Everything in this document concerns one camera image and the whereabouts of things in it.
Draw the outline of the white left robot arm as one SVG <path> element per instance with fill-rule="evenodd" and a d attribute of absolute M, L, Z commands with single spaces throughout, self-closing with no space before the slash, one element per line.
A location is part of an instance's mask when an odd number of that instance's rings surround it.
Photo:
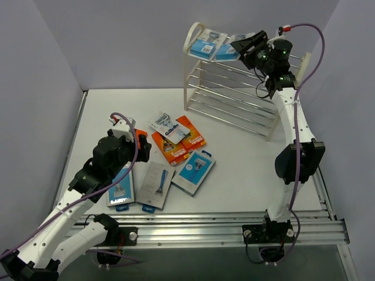
<path fill-rule="evenodd" d="M 111 186 L 122 168 L 147 162 L 152 145 L 144 131 L 130 136 L 110 129 L 93 155 L 76 173 L 63 197 L 42 225 L 17 248 L 1 255 L 1 265 L 13 280 L 57 280 L 80 255 L 98 245 L 112 245 L 119 237 L 118 222 L 96 215 L 78 234 L 66 238 L 72 226 Z"/>

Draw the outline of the clear Gillette blister pack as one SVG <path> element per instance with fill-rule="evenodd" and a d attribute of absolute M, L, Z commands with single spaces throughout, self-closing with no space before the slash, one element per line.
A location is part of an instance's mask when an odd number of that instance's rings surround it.
<path fill-rule="evenodd" d="M 231 43 L 238 40 L 248 39 L 255 35 L 255 32 L 230 36 L 218 49 L 213 59 L 214 62 L 236 61 L 240 54 L 231 46 Z"/>
<path fill-rule="evenodd" d="M 203 60 L 212 60 L 226 39 L 225 33 L 204 29 L 192 43 L 188 53 Z"/>

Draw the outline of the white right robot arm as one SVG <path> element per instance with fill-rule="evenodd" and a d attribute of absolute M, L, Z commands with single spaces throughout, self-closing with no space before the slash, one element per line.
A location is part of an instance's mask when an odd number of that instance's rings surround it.
<path fill-rule="evenodd" d="M 265 31 L 235 40 L 231 46 L 248 69 L 264 75 L 269 98 L 277 108 L 286 145 L 275 158 L 275 172 L 284 182 L 266 209 L 262 224 L 246 231 L 251 243 L 279 243 L 294 237 L 291 214 L 300 188 L 316 172 L 325 152 L 311 132 L 299 100 L 299 83 L 290 70 L 292 43 L 282 35 L 269 39 Z"/>

